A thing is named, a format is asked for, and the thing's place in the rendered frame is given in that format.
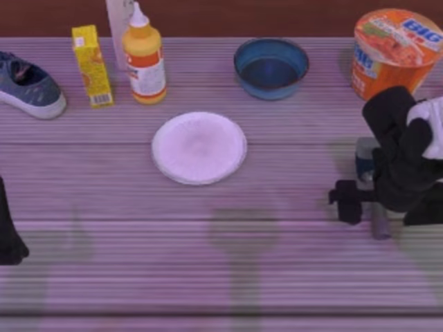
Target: bottle nozzle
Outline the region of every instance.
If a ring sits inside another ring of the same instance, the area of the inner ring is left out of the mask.
[[[150,23],[150,20],[146,17],[145,14],[140,9],[140,4],[138,1],[134,2],[134,13],[132,14],[132,18],[129,24],[135,28],[142,28],[147,26]]]

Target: yellow box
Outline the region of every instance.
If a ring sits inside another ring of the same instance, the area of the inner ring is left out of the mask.
[[[73,48],[93,108],[114,104],[96,26],[72,29]]]

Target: glue bottle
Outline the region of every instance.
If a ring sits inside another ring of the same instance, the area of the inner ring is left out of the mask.
[[[129,28],[123,35],[132,95],[142,104],[156,104],[166,96],[161,36],[134,2]]]

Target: instant noodle cup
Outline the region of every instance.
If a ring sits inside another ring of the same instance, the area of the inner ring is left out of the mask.
[[[352,87],[364,100],[398,85],[414,93],[443,52],[438,26],[407,10],[370,12],[354,34]]]

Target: wooden surface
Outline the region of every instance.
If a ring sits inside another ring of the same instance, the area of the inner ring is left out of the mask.
[[[350,37],[363,14],[380,8],[419,12],[443,27],[443,7],[434,0],[139,2],[168,37]],[[101,36],[110,36],[105,0],[3,0],[1,13],[2,37],[68,37],[72,27],[84,24],[96,24]]]
[[[311,71],[279,102],[238,87],[232,54],[243,41],[166,39],[170,92],[144,107],[103,39],[116,106],[92,110],[68,39],[0,39],[69,100],[50,122],[0,106],[0,172],[31,251],[0,269],[0,331],[442,330],[437,318],[406,324],[398,314],[440,312],[443,227],[393,221],[395,239],[377,242],[368,222],[339,223],[327,205],[334,181],[354,176],[356,138],[369,134],[349,87],[352,39],[294,39]],[[442,94],[442,71],[418,98]],[[168,180],[150,156],[155,131],[195,110],[232,118],[250,144],[238,173],[208,187]],[[250,306],[265,317],[227,316]]]

